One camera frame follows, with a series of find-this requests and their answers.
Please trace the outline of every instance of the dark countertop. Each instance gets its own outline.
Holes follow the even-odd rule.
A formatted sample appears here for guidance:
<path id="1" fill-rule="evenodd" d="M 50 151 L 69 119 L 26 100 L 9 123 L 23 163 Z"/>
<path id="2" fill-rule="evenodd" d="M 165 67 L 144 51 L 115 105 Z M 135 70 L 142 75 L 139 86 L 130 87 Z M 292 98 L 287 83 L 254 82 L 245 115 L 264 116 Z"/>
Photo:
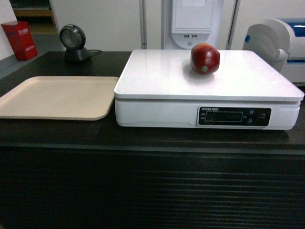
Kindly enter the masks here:
<path id="1" fill-rule="evenodd" d="M 120 76 L 131 52 L 96 53 L 84 64 L 65 63 L 63 54 L 48 52 L 1 79 L 0 96 L 34 76 Z M 287 131 L 121 127 L 115 119 L 114 105 L 98 121 L 0 119 L 0 146 L 305 150 L 305 103 L 301 103 L 296 125 Z"/>

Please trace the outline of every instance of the shelf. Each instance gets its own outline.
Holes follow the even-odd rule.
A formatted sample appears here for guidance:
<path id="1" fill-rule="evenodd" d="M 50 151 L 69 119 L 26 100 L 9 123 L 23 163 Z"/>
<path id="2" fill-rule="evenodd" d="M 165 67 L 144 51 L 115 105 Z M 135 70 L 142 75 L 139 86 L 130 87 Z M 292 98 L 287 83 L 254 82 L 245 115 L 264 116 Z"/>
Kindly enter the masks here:
<path id="1" fill-rule="evenodd" d="M 53 24 L 55 24 L 52 10 L 38 10 L 38 9 L 13 9 L 16 17 L 51 17 Z"/>

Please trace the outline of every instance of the lcd display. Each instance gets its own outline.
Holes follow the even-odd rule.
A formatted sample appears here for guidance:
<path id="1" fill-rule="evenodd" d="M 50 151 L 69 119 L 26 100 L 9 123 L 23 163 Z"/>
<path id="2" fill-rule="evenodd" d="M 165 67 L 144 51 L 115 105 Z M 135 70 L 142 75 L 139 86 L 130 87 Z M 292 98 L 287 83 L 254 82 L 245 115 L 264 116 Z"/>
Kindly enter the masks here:
<path id="1" fill-rule="evenodd" d="M 243 112 L 207 111 L 205 120 L 208 122 L 241 122 Z"/>

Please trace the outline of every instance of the black counter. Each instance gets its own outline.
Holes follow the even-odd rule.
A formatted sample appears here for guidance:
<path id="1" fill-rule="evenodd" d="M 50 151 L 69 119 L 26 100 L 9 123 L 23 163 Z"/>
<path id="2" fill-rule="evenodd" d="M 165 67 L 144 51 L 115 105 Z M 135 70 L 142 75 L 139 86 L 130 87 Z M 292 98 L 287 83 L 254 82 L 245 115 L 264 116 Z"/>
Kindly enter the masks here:
<path id="1" fill-rule="evenodd" d="M 62 52 L 49 52 L 0 80 L 0 96 L 40 75 L 120 76 L 130 52 L 100 52 L 84 64 L 62 61 Z M 183 148 L 305 149 L 305 103 L 292 130 L 221 130 L 121 127 L 114 105 L 98 121 L 0 120 L 2 146 L 104 148 L 149 146 Z"/>
<path id="2" fill-rule="evenodd" d="M 0 80 L 120 76 L 130 52 L 49 52 Z M 305 104 L 291 130 L 121 127 L 0 119 L 5 229 L 305 228 Z"/>

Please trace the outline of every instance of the ribbed panel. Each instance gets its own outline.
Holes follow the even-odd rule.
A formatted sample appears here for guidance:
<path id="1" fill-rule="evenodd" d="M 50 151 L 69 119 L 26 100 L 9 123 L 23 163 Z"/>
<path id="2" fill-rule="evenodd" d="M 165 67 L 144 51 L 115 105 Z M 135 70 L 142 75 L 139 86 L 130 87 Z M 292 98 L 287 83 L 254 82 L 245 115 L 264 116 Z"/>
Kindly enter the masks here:
<path id="1" fill-rule="evenodd" d="M 305 176 L 137 171 L 130 214 L 139 228 L 304 228 Z"/>
<path id="2" fill-rule="evenodd" d="M 305 228 L 304 156 L 137 153 L 0 152 L 0 222 L 5 229 Z"/>

